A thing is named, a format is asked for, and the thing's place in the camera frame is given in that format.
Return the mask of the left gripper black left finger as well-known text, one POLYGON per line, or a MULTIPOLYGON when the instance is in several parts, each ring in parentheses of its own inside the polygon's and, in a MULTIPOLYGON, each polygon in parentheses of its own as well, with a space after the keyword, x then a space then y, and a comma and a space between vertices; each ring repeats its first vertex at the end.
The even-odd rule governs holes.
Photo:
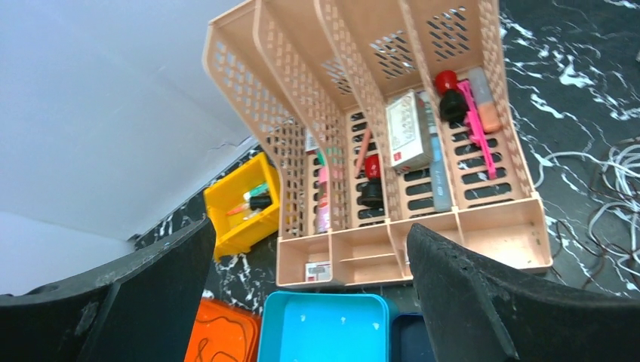
POLYGON ((1 297, 3 361, 182 361, 211 267, 203 219, 107 264, 1 297))

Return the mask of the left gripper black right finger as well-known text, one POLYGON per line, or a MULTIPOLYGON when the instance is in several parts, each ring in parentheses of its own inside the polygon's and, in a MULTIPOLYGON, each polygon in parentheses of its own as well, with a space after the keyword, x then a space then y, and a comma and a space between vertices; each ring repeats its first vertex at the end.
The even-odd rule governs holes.
POLYGON ((420 224, 407 249, 438 361, 639 359, 636 299, 530 275, 420 224))

